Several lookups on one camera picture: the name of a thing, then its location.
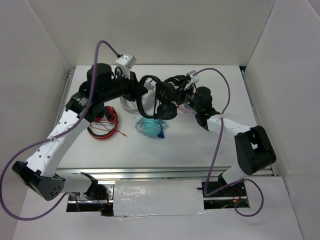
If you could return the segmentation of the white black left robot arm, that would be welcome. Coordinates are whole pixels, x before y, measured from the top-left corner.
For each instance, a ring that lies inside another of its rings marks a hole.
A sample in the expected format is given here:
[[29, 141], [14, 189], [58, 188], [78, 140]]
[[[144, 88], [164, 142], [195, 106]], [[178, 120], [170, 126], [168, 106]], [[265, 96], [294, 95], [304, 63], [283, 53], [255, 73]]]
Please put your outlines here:
[[51, 201], [60, 193], [80, 192], [86, 199], [98, 195], [98, 181], [88, 173], [58, 175], [57, 168], [78, 136], [102, 112], [105, 103], [122, 96], [136, 100], [147, 89], [138, 82], [133, 63], [118, 59], [116, 71], [105, 63], [95, 63], [87, 71], [83, 82], [65, 106], [60, 120], [47, 139], [36, 143], [37, 150], [25, 161], [12, 166], [23, 183]]

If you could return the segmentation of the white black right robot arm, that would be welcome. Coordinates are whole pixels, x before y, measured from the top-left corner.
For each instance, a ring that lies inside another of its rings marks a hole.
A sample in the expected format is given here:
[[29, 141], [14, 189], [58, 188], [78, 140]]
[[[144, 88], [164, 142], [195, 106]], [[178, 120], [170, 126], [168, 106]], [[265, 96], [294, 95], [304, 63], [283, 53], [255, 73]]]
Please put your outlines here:
[[211, 91], [207, 87], [176, 89], [176, 103], [185, 104], [195, 111], [197, 123], [208, 132], [219, 134], [217, 145], [222, 137], [235, 144], [236, 163], [218, 177], [218, 191], [223, 196], [235, 190], [236, 181], [272, 165], [277, 157], [266, 130], [260, 126], [246, 126], [223, 117], [212, 107]]

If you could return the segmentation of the black Panasonic headphones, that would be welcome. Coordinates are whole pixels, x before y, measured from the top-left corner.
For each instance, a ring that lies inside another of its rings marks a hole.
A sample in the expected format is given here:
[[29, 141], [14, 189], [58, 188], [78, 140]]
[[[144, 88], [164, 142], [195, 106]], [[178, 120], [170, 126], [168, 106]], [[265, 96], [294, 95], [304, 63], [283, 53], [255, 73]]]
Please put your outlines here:
[[171, 83], [161, 81], [154, 75], [143, 76], [139, 83], [144, 86], [147, 79], [155, 82], [155, 99], [159, 100], [160, 105], [153, 111], [153, 115], [148, 115], [142, 104], [142, 97], [136, 99], [138, 112], [146, 119], [172, 120], [178, 115], [177, 106], [174, 103], [176, 98], [176, 89]]

